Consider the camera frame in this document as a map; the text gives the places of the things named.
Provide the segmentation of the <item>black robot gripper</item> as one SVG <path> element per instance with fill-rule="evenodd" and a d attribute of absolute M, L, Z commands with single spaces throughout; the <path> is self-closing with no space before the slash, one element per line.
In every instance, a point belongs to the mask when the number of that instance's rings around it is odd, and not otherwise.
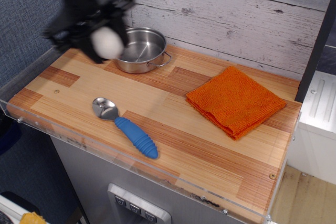
<path fill-rule="evenodd" d="M 129 43 L 124 12 L 134 0 L 62 0 L 57 16 L 44 29 L 42 36 L 59 48 L 76 47 L 97 64 L 103 59 L 93 48 L 89 36 L 100 27 L 111 28 L 126 47 Z"/>

